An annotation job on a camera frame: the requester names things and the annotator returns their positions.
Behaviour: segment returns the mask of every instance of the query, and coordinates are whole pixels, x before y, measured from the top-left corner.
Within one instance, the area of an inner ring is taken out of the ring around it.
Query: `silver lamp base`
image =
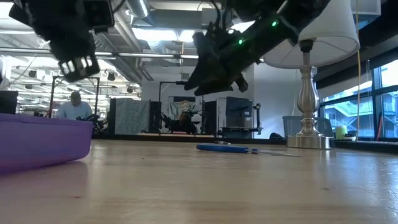
[[[331,149],[331,137],[324,136],[288,136],[287,147],[301,149]]]

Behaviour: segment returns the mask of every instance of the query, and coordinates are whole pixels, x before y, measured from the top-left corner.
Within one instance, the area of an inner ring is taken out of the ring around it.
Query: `yellow object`
[[[342,140],[347,134],[347,126],[337,126],[336,127],[336,139]]]

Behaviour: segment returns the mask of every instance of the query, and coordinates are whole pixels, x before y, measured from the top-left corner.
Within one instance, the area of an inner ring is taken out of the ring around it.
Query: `table lamp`
[[[350,1],[332,0],[322,14],[306,27],[292,46],[285,40],[265,54],[264,62],[277,68],[300,69],[302,88],[297,106],[303,113],[302,129],[287,136],[288,147],[328,149],[329,138],[315,127],[319,96],[313,83],[314,67],[329,65],[352,56],[359,49]]]

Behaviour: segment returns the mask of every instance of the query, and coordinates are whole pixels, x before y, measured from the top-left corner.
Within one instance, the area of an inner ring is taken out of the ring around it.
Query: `lamp stand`
[[[295,136],[287,137],[287,147],[330,149],[330,137],[325,137],[315,127],[317,122],[314,116],[315,112],[319,109],[319,96],[313,84],[314,68],[310,65],[310,51],[312,47],[313,40],[303,40],[300,42],[304,66],[301,69],[302,88],[298,96],[297,106],[303,113],[303,120],[301,120],[302,129]]]

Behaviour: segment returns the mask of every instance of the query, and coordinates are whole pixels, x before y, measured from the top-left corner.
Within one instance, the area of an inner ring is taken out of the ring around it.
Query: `chair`
[[[284,116],[284,129],[285,138],[287,136],[295,135],[301,131],[301,120],[302,116]],[[330,120],[326,118],[315,118],[317,121],[317,130],[322,133],[325,137],[335,137],[333,130],[331,128]]]

